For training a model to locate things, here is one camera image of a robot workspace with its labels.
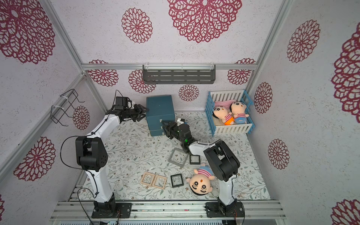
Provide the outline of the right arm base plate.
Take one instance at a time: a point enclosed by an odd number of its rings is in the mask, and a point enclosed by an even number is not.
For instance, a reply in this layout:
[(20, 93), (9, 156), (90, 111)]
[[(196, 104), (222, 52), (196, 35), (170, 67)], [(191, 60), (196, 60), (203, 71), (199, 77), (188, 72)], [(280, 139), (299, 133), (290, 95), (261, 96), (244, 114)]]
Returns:
[(205, 211), (208, 218), (243, 218), (245, 209), (242, 202), (234, 201), (230, 205), (220, 202), (207, 202)]

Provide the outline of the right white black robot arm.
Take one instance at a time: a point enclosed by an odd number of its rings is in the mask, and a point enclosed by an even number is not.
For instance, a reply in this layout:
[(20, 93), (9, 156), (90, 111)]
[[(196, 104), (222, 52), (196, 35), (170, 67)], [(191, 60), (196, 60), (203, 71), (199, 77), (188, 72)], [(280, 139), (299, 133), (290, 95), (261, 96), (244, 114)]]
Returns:
[(221, 139), (213, 143), (199, 142), (183, 119), (162, 121), (162, 127), (167, 138), (175, 138), (181, 143), (185, 153), (205, 157), (208, 162), (201, 164), (194, 170), (195, 175), (187, 179), (191, 191), (197, 196), (205, 196), (213, 190), (211, 181), (218, 179), (218, 210), (224, 215), (234, 211), (237, 200), (233, 196), (233, 179), (237, 178), (241, 164), (227, 144)]

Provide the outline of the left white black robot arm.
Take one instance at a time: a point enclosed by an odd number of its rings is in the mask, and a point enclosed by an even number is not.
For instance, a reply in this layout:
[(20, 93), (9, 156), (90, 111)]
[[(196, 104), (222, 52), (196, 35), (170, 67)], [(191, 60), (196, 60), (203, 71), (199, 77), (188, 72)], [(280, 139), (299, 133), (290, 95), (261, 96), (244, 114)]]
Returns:
[(104, 141), (122, 122), (128, 120), (139, 122), (148, 111), (148, 108), (140, 104), (135, 104), (131, 108), (113, 106), (88, 135), (76, 139), (76, 161), (91, 180), (96, 212), (111, 214), (116, 211), (114, 193), (110, 188), (105, 169), (108, 153)]

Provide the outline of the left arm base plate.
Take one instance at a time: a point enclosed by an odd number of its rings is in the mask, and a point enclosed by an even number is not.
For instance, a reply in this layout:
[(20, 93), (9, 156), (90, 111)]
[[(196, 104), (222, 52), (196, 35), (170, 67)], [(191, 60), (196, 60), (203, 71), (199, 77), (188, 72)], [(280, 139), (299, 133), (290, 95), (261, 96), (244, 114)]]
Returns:
[(130, 218), (131, 203), (98, 203), (94, 202), (91, 218)]

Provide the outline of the teal drawer cabinet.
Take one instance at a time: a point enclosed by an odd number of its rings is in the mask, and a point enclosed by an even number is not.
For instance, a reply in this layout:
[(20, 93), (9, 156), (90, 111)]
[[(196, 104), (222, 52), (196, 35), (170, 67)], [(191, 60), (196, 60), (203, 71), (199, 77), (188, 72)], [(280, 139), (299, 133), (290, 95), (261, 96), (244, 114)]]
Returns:
[(152, 137), (163, 136), (162, 121), (175, 121), (173, 100), (171, 95), (146, 98), (146, 121)]

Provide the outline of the grey brooch box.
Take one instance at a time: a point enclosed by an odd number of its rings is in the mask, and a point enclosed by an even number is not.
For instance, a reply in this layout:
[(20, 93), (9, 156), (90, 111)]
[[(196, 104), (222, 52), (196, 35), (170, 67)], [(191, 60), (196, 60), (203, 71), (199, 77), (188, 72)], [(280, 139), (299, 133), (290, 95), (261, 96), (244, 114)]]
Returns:
[(168, 162), (183, 168), (186, 164), (186, 161), (189, 157), (188, 153), (185, 153), (183, 149), (174, 148), (170, 154)]

